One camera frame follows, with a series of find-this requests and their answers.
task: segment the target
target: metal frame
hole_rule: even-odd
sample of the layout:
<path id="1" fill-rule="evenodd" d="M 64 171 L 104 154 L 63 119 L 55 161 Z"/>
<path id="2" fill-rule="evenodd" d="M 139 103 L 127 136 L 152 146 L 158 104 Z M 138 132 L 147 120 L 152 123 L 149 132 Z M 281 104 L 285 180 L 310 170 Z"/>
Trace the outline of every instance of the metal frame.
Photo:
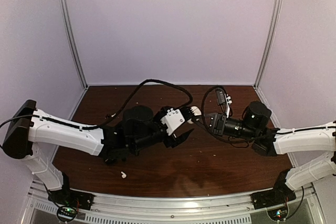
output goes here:
<path id="1" fill-rule="evenodd" d="M 264 49 L 264 54 L 263 54 L 263 59 L 261 60 L 260 63 L 260 68 L 258 71 L 258 75 L 257 75 L 257 79 L 256 82 L 254 84 L 254 87 L 257 89 L 260 85 L 262 76 L 264 74 L 265 71 L 265 67 L 266 67 L 266 63 L 271 51 L 271 47 L 272 47 L 272 43 L 273 43 L 273 39 L 275 36 L 275 29 L 278 23 L 278 19 L 279 19 L 279 15 L 280 15 L 280 11 L 281 11 L 281 6 L 282 6 L 282 0 L 274 0 L 274 7 L 273 7 L 273 13 L 272 13 L 272 18 L 271 18 L 271 24 L 269 26 L 269 31 L 268 31 L 268 36 L 267 36 L 267 40 L 266 40 L 266 45 L 265 45 L 265 49 Z"/>
<path id="2" fill-rule="evenodd" d="M 308 185 L 304 190 L 315 224 L 324 224 L 314 187 Z M 93 193 L 95 197 L 91 210 L 81 210 L 77 220 L 84 223 L 103 223 L 104 220 L 105 223 L 114 220 L 116 222 L 111 223 L 119 221 L 142 224 L 221 223 L 223 220 L 248 218 L 253 212 L 265 211 L 265 209 L 254 210 L 251 193 L 191 198 L 145 198 Z M 297 191 L 296 195 L 295 201 L 300 201 L 302 191 Z M 22 224 L 30 223 L 34 209 L 55 214 L 56 207 L 47 200 L 47 197 L 42 182 L 34 180 L 28 193 Z"/>
<path id="3" fill-rule="evenodd" d="M 70 51 L 71 51 L 71 54 L 72 54 L 72 57 L 75 63 L 75 67 L 76 67 L 76 71 L 77 71 L 80 83 L 83 89 L 85 89 L 88 87 L 88 84 L 86 82 L 83 68 L 79 60 L 78 50 L 77 50 L 75 38 L 74 38 L 74 33 L 71 27 L 67 0 L 60 0 L 60 4 L 61 4 L 61 9 L 62 9 L 62 14 L 63 14 L 65 30 L 66 30 L 68 41 L 69 41 Z"/>

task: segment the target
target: black cable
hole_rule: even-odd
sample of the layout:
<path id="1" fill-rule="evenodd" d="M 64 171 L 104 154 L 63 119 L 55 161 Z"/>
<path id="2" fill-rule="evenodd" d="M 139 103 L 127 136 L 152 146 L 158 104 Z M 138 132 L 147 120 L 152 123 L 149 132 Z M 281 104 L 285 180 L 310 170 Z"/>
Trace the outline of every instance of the black cable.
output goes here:
<path id="1" fill-rule="evenodd" d="M 303 128 L 303 129 L 297 129 L 294 130 L 294 132 L 300 132 L 300 131 L 311 131 L 311 130 L 324 130 L 324 129 L 336 129 L 336 126 L 321 126 L 321 127 L 310 127 L 310 128 Z M 286 135 L 291 134 L 293 131 L 287 131 L 287 132 L 277 132 L 277 135 Z"/>
<path id="2" fill-rule="evenodd" d="M 236 145 L 234 145 L 233 143 L 230 143 L 230 145 L 232 146 L 232 147 L 234 147 L 234 148 L 249 148 L 250 147 L 250 143 L 246 143 L 246 145 L 244 145 L 244 146 L 236 146 Z"/>
<path id="3" fill-rule="evenodd" d="M 237 141 L 234 141 L 234 142 L 233 142 L 233 141 L 230 141 L 230 140 L 226 140 L 226 139 L 224 139 L 224 138 L 221 138 L 221 137 L 216 136 L 216 135 L 215 135 L 214 133 L 212 133 L 211 130 L 209 129 L 209 127 L 208 127 L 208 125 L 207 125 L 207 123 L 206 123 L 206 121 L 205 121 L 204 105 L 205 105 L 205 100 L 206 100 L 206 98 L 208 97 L 208 95 L 209 95 L 213 90 L 215 90 L 215 89 L 222 89 L 222 90 L 224 91 L 224 93 L 227 94 L 227 93 L 226 93 L 226 90 L 224 89 L 223 86 L 213 86 L 213 87 L 209 88 L 209 89 L 205 92 L 205 94 L 204 94 L 204 96 L 203 96 L 203 99 L 202 99 L 202 104 L 201 104 L 201 109 L 200 109 L 200 111 L 201 111 L 202 122 L 203 122 L 203 125 L 204 125 L 206 131 L 207 131 L 211 136 L 213 136 L 214 138 L 216 138 L 217 140 L 219 140 L 219 141 L 221 141 L 221 142 L 224 142 L 224 143 L 227 143 L 227 144 L 248 143 L 247 140 L 237 140 Z"/>
<path id="4" fill-rule="evenodd" d="M 43 184 L 43 185 L 44 185 L 44 187 L 46 188 L 46 192 L 47 192 L 47 194 L 48 194 L 48 198 L 49 198 L 49 199 L 51 200 L 51 202 L 54 203 L 54 205 L 57 207 L 57 212 L 56 212 L 56 217 L 57 217 L 57 219 L 58 219 L 59 221 L 61 221 L 61 222 L 71 222 L 71 221 L 73 221 L 73 220 L 77 217 L 77 214 L 78 214 L 77 209 L 75 209 L 74 207 L 72 207 L 72 206 L 70 206 L 70 205 L 64 205 L 64 206 L 60 206 L 60 205 L 58 205 L 58 204 L 54 201 L 54 199 L 53 199 L 53 197 L 52 197 L 52 195 L 51 195 L 51 192 L 49 191 L 49 189 L 47 188 L 47 186 L 46 186 L 45 184 Z M 63 215 L 65 215 L 65 216 L 67 216 L 67 214 L 66 214 L 67 209 L 71 209 L 72 211 L 74 211 L 73 213 L 71 213 L 72 216 L 71 216 L 70 219 L 62 218 L 62 217 L 60 216 L 60 214 L 63 214 Z"/>
<path id="5" fill-rule="evenodd" d="M 33 117 L 35 117 L 35 118 L 38 118 L 38 117 L 39 117 L 39 116 L 37 116 L 37 115 L 20 115 L 20 116 L 16 116 L 16 117 L 11 118 L 11 119 L 8 119 L 8 120 L 6 120 L 5 122 L 3 122 L 2 124 L 0 124 L 0 129 L 1 129 L 5 124 L 7 124 L 7 123 L 9 123 L 9 122 L 11 122 L 11 121 L 13 121 L 13 120 L 17 120 L 17 119 L 20 119 L 20 118 L 29 118 L 29 117 L 31 117 L 31 116 L 33 116 Z"/>
<path id="6" fill-rule="evenodd" d="M 98 125 L 94 125 L 94 126 L 89 126 L 89 127 L 82 127 L 80 128 L 78 125 L 74 125 L 74 124 L 70 124 L 70 123 L 66 123 L 66 122 L 63 122 L 63 121 L 59 121 L 59 120 L 56 120 L 56 119 L 52 119 L 52 118 L 45 118 L 43 117 L 43 119 L 47 120 L 47 121 L 51 121 L 51 122 L 54 122 L 54 123 L 58 123 L 58 124 L 62 124 L 62 125 L 65 125 L 65 126 L 69 126 L 69 127 L 73 127 L 73 128 L 76 128 L 76 129 L 80 129 L 80 130 L 83 130 L 83 131 L 88 131 L 88 130 L 95 130 L 95 129 L 98 129 L 102 126 L 105 126 L 107 124 L 109 124 L 110 122 L 112 122 L 115 118 L 117 118 L 117 116 L 125 109 L 126 105 L 129 103 L 129 101 L 132 99 L 132 97 L 138 92 L 138 90 L 144 86 L 146 83 L 149 83 L 149 82 L 154 82 L 154 83 L 159 83 L 159 84 L 163 84 L 165 86 L 168 86 L 170 88 L 173 88 L 173 89 L 177 89 L 177 90 L 180 90 L 182 91 L 183 93 L 185 93 L 189 100 L 185 103 L 183 103 L 182 105 L 180 105 L 179 107 L 177 107 L 177 109 L 180 109 L 184 106 L 187 106 L 189 104 L 191 104 L 193 102 L 193 96 L 189 93 L 189 91 L 187 91 L 186 89 L 178 86 L 178 85 L 174 85 L 172 83 L 169 83 L 169 82 L 166 82 L 166 81 L 161 81 L 161 80 L 156 80 L 156 79 L 147 79 L 147 80 L 144 80 L 143 82 L 141 82 L 134 90 L 133 92 L 127 97 L 127 99 L 125 100 L 124 104 L 120 107 L 120 109 L 114 114 L 114 116 L 108 118 L 105 122 L 101 123 L 101 124 L 98 124 Z"/>
<path id="7" fill-rule="evenodd" d="M 305 191 L 304 191 L 305 189 L 303 188 L 303 186 L 301 188 L 302 188 L 302 198 L 301 198 L 301 201 L 300 201 L 298 207 L 295 209 L 295 211 L 290 216 L 286 217 L 286 220 L 289 220 L 290 218 L 292 218 L 297 213 L 297 211 L 299 210 L 299 208 L 302 205 L 303 199 L 305 197 Z"/>

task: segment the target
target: brown wooden surface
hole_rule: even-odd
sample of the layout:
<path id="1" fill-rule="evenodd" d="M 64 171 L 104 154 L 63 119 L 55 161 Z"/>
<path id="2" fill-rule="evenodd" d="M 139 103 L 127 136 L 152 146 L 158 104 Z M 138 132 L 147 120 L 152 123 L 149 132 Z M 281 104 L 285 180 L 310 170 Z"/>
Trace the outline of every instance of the brown wooden surface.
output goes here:
<path id="1" fill-rule="evenodd" d="M 208 86 L 186 86 L 200 106 Z M 90 87 L 74 121 L 97 124 L 113 114 L 134 87 Z M 258 100 L 252 87 L 227 86 L 232 97 L 233 117 L 240 118 L 250 101 Z M 187 100 L 180 91 L 164 86 L 145 86 L 129 106 L 143 104 L 154 112 L 164 105 L 177 106 Z M 215 94 L 209 96 L 206 113 L 220 111 Z M 194 125 L 185 125 L 190 129 Z M 70 178 L 73 188 L 128 196 L 190 197 L 223 195 L 272 187 L 279 172 L 290 168 L 287 155 L 262 157 L 251 148 L 234 148 L 196 128 L 180 146 L 156 144 L 130 156 L 126 162 L 107 166 L 99 157 L 60 147 L 55 166 Z M 121 178 L 121 171 L 127 174 Z"/>

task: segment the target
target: white plastic piece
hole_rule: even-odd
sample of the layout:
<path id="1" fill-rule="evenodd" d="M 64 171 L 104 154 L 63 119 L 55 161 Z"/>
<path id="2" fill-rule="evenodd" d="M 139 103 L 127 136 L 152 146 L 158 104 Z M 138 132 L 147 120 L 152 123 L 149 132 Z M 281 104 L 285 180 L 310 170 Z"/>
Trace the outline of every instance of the white plastic piece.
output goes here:
<path id="1" fill-rule="evenodd" d="M 333 156 L 334 152 L 326 152 L 304 165 L 292 168 L 286 176 L 286 185 L 291 190 L 298 190 L 305 184 L 336 173 L 336 164 L 331 161 Z"/>
<path id="2" fill-rule="evenodd" d="M 161 118 L 161 123 L 167 126 L 167 134 L 170 136 L 174 131 L 185 122 L 180 110 L 170 109 L 167 115 Z"/>
<path id="3" fill-rule="evenodd" d="M 192 106 L 191 111 L 193 112 L 194 116 L 202 115 L 201 110 L 197 106 Z M 191 119 L 189 119 L 187 123 L 193 124 L 194 122 Z"/>
<path id="4" fill-rule="evenodd" d="M 63 185 L 62 172 L 49 161 L 37 143 L 33 143 L 32 156 L 21 159 L 28 166 L 32 174 L 36 175 L 50 191 L 60 190 Z"/>
<path id="5" fill-rule="evenodd" d="M 37 110 L 34 114 L 40 116 L 40 118 L 53 118 L 81 128 L 91 126 L 57 118 L 42 110 Z M 29 129 L 29 141 L 56 144 L 87 152 L 94 156 L 98 156 L 101 152 L 103 148 L 101 140 L 104 138 L 102 129 L 86 131 L 47 120 L 41 121 L 40 118 L 31 119 L 34 125 Z"/>
<path id="6" fill-rule="evenodd" d="M 232 100 L 231 97 L 227 94 L 224 94 L 225 96 L 225 102 L 226 102 L 226 117 L 229 118 L 230 117 L 230 104 L 232 104 Z"/>
<path id="7" fill-rule="evenodd" d="M 281 132 L 292 132 L 286 135 L 276 135 L 274 142 L 275 151 L 277 154 L 285 154 L 289 152 L 301 151 L 336 151 L 335 137 L 326 126 L 333 126 L 333 123 L 321 125 L 320 130 L 300 131 L 298 129 L 287 130 L 281 129 Z"/>

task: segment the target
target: lavender wall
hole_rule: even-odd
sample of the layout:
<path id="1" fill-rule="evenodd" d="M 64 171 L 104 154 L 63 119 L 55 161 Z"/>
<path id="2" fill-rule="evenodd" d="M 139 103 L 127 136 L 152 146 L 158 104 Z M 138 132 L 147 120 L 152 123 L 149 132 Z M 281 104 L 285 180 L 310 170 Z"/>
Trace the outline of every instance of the lavender wall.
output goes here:
<path id="1" fill-rule="evenodd" d="M 260 88 L 282 127 L 336 117 L 336 0 L 283 0 L 275 41 Z M 319 152 L 295 153 L 299 164 Z M 315 187 L 327 223 L 335 223 L 335 178 Z"/>
<path id="2" fill-rule="evenodd" d="M 253 84 L 274 0 L 67 0 L 89 84 Z"/>
<path id="3" fill-rule="evenodd" d="M 27 99 L 63 118 L 82 89 L 71 58 L 58 0 L 1 0 L 0 121 Z M 6 128 L 0 130 L 2 143 Z M 47 154 L 54 146 L 44 145 Z M 32 176 L 0 151 L 1 223 L 17 223 Z"/>

